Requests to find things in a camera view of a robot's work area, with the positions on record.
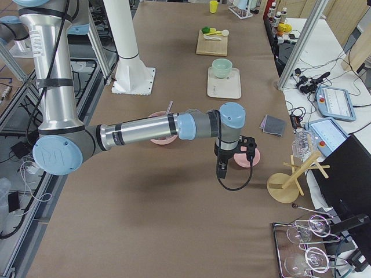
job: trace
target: table surface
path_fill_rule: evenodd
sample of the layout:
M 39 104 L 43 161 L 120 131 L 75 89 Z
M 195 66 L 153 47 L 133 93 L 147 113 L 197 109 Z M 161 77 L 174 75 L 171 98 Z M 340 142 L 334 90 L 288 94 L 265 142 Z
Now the table surface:
M 303 29 L 305 21 L 306 19 L 288 19 L 288 23 L 293 26 L 293 29 L 299 31 Z M 341 67 L 342 60 L 338 60 L 337 62 L 334 61 L 325 65 L 327 62 L 335 60 L 338 57 L 345 58 L 343 48 L 338 43 L 327 22 L 325 20 L 319 20 L 310 40 L 305 46 L 299 62 L 297 63 L 297 67 L 301 68 L 301 70 L 305 70 L 303 74 L 307 77 L 320 75 L 326 71 L 330 71 L 331 74 L 328 79 L 332 82 L 331 87 L 347 89 L 351 94 L 350 97 L 353 105 L 371 104 L 371 95 L 367 88 L 352 71 L 343 70 Z M 307 96 L 297 90 L 295 88 L 295 84 L 296 83 L 294 80 L 290 79 L 286 85 L 287 89 L 283 91 L 286 100 L 290 101 L 294 107 L 303 106 L 307 111 L 310 111 L 311 104 L 307 100 Z M 287 107 L 288 109 L 292 108 L 291 104 L 289 103 L 287 103 Z M 356 121 L 345 122 L 342 120 L 337 120 L 337 123 L 348 133 L 356 131 L 370 122 L 370 113 L 371 107 L 355 108 L 355 114 L 357 116 Z M 308 122 L 320 118 L 323 117 L 318 111 L 316 111 L 312 115 L 306 115 L 304 117 L 304 121 Z M 371 126 L 368 126 L 364 130 L 355 133 L 355 135 L 365 146 L 365 148 L 371 152 L 371 141 L 369 139 L 371 136 Z M 320 207 L 327 207 L 328 205 L 323 199 L 318 184 L 310 171 L 307 175 L 307 182 L 315 208 L 318 209 Z M 341 257 L 346 258 L 351 253 L 352 251 L 342 253 Z M 348 268 L 348 265 L 345 267 L 340 267 L 339 269 L 341 274 L 343 275 L 346 271 L 348 271 Z M 370 277 L 370 275 L 371 266 L 368 266 L 363 272 L 351 273 L 348 277 L 366 278 Z
M 246 109 L 242 134 L 255 137 L 261 161 L 250 185 L 223 189 L 215 176 L 214 139 L 146 141 L 115 148 L 70 174 L 28 277 L 277 277 L 272 222 L 302 215 L 267 192 L 268 177 L 290 173 L 292 130 L 261 17 L 239 20 L 220 5 L 142 2 L 134 18 L 140 57 L 156 67 L 150 96 L 105 88 L 91 124 L 113 124 L 163 111 L 206 112 L 228 100 L 206 95 L 215 57 L 195 54 L 203 26 L 230 31 L 228 59 L 240 70 Z M 264 134 L 265 114 L 284 119 L 282 137 Z M 231 160 L 225 183 L 249 172 Z M 298 204 L 311 207 L 306 186 Z

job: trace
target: plastic bottle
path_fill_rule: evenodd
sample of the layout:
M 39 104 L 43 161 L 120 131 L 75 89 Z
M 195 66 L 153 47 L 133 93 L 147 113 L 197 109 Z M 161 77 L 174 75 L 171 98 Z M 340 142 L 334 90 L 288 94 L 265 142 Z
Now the plastic bottle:
M 279 22 L 280 23 L 285 23 L 287 15 L 288 15 L 288 9 L 283 8 L 282 11 L 281 11 L 281 19 L 279 20 Z
M 8 216 L 8 194 L 12 184 L 7 178 L 0 178 L 0 231 Z
M 272 21 L 272 27 L 278 27 L 280 19 L 281 19 L 281 12 L 277 12 Z
M 273 2 L 268 10 L 267 17 L 270 21 L 274 19 L 274 14 L 276 14 L 276 2 Z

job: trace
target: metal post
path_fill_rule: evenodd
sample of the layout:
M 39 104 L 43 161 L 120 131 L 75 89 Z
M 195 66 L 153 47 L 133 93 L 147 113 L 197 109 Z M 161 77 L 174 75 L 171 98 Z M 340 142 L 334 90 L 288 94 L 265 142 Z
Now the metal post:
M 329 0 L 317 0 L 309 18 L 305 22 L 303 30 L 300 33 L 299 40 L 297 41 L 288 62 L 285 65 L 285 69 L 282 72 L 281 78 L 278 81 L 277 88 L 278 90 L 283 91 L 283 88 L 286 86 L 294 68 L 296 67 L 297 62 L 307 44 L 317 21 L 319 20 L 321 14 L 325 10 L 325 7 Z
M 6 66 L 12 71 L 15 77 L 23 83 L 27 80 L 27 74 L 18 65 L 17 61 L 9 53 L 9 51 L 0 43 L 0 59 L 3 60 Z
M 93 50 L 95 52 L 95 55 L 97 56 L 99 66 L 102 70 L 103 76 L 105 79 L 109 79 L 110 75 L 110 66 L 108 65 L 108 60 L 106 55 L 103 52 L 103 46 L 100 42 L 97 29 L 94 24 L 94 20 L 92 17 L 92 14 L 89 11 L 89 33 L 88 37 L 90 39 L 90 43 L 92 44 Z

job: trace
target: wooden round base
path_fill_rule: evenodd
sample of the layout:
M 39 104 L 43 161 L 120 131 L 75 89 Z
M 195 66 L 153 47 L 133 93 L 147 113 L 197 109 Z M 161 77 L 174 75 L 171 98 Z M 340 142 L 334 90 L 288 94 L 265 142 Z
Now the wooden round base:
M 283 173 L 276 173 L 269 177 L 267 181 L 267 188 L 269 194 L 277 201 L 288 204 L 295 201 L 299 196 L 299 190 L 295 182 L 292 182 L 286 189 L 274 188 L 279 187 L 289 179 L 289 175 Z

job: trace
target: green bowl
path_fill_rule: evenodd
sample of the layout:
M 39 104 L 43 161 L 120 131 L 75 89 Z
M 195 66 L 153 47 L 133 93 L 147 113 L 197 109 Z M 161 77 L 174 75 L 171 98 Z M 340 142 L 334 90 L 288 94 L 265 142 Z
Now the green bowl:
M 232 62 L 228 59 L 216 59 L 212 64 L 212 72 L 218 78 L 226 78 L 232 69 Z

